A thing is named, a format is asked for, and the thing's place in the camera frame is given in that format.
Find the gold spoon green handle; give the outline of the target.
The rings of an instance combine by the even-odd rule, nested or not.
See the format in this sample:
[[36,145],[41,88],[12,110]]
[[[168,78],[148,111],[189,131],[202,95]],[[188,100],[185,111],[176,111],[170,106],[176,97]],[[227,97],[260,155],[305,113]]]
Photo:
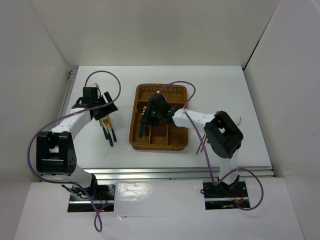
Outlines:
[[149,136],[150,131],[149,131],[149,126],[147,124],[144,125],[144,132],[145,132],[145,136]]
[[142,138],[143,134],[145,134],[145,125],[147,124],[147,118],[148,118],[148,106],[144,105],[142,107],[142,112],[141,112],[141,119],[140,119],[140,128],[139,128],[139,134],[138,137]]

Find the gold knife green handle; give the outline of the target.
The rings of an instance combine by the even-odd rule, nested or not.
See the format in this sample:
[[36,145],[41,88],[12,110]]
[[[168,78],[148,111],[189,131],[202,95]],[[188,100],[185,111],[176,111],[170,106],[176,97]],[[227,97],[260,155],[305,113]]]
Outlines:
[[108,136],[107,130],[106,130],[106,128],[105,128],[105,125],[104,125],[104,123],[103,123],[103,120],[102,120],[102,119],[99,119],[98,121],[99,121],[99,124],[100,124],[100,126],[101,126],[101,128],[102,128],[102,130],[103,130],[103,134],[104,134],[105,139],[108,140],[108,139],[109,139],[109,136]]

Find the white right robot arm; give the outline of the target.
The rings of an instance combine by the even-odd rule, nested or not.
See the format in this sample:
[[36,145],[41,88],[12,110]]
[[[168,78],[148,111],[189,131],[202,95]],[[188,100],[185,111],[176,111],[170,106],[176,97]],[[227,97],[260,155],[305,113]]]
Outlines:
[[230,196],[239,182],[238,153],[244,136],[231,117],[224,111],[215,114],[200,113],[185,107],[171,106],[166,98],[156,92],[148,101],[140,124],[193,129],[197,134],[205,133],[206,139],[219,160],[218,190],[223,196]]

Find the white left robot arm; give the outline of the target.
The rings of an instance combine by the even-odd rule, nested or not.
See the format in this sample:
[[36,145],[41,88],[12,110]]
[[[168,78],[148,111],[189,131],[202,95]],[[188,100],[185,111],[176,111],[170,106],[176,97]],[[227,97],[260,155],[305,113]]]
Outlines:
[[74,139],[85,125],[99,121],[117,111],[109,92],[101,93],[96,85],[85,86],[82,97],[71,107],[72,116],[66,117],[50,131],[36,136],[36,169],[48,175],[60,175],[68,182],[81,185],[81,194],[88,200],[99,195],[94,174],[77,165]]

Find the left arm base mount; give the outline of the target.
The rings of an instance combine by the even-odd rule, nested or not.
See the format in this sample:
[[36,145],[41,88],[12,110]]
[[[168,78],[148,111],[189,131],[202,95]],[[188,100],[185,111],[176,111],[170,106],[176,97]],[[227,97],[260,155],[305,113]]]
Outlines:
[[[85,213],[94,212],[94,208],[83,190],[77,186],[68,187],[64,184],[61,185],[65,190],[70,193],[68,208],[69,213]],[[90,189],[86,189],[90,194],[91,199],[97,210],[102,212],[113,212],[114,211],[114,200],[115,200],[115,185],[97,185],[96,192]]]

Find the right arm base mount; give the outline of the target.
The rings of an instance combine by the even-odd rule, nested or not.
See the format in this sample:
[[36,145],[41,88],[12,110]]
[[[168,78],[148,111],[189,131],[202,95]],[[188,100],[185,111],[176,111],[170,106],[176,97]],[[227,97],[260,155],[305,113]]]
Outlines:
[[212,182],[204,182],[200,193],[204,195],[204,204],[206,210],[228,210],[241,208],[249,209],[251,207],[247,186],[244,181],[239,181],[237,185],[228,191],[223,186],[215,186]]

